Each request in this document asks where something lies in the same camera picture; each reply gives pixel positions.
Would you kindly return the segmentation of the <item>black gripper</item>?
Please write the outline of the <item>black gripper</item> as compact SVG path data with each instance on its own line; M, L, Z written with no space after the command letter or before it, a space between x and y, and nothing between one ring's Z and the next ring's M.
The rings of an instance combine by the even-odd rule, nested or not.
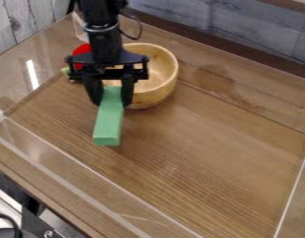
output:
M82 69L75 73L71 73L67 79L77 82L82 81L87 97L91 103L98 106L103 93L101 80L118 80L122 77L121 100L122 106L127 107L133 102L134 80L149 79L149 61L150 58L147 56L138 55L122 49L115 62L95 62L93 59L93 53L89 52L82 57ZM138 69L133 68L130 73L125 73L125 67L135 66L135 64L139 64L141 67Z

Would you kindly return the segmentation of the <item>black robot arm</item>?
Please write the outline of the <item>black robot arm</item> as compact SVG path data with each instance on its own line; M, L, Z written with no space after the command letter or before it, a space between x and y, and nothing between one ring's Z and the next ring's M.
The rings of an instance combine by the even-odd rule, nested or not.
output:
M67 78L81 82L90 101L98 106L103 98L103 80L121 82L121 102L133 102L134 84L149 79L149 57L135 54L122 46L121 35L137 40L119 29L118 15L127 0L81 0L83 32L89 50L71 53L65 58Z

